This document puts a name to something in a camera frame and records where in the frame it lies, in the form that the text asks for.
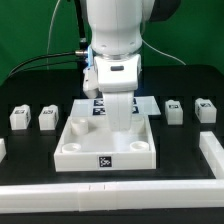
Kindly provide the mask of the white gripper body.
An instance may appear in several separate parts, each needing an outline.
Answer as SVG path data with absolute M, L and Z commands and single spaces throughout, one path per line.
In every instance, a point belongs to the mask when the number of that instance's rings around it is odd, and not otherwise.
M 112 131 L 129 130 L 134 91 L 138 89 L 141 71 L 141 56 L 136 54 L 124 60 L 106 60 L 97 56 L 95 68 L 109 128 Z

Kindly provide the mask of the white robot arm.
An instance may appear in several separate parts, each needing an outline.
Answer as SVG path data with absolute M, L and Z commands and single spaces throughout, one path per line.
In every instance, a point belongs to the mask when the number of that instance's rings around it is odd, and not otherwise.
M 167 20 L 180 4 L 181 0 L 81 0 L 92 31 L 83 91 L 89 98 L 103 96 L 111 130 L 131 126 L 141 72 L 140 26 Z

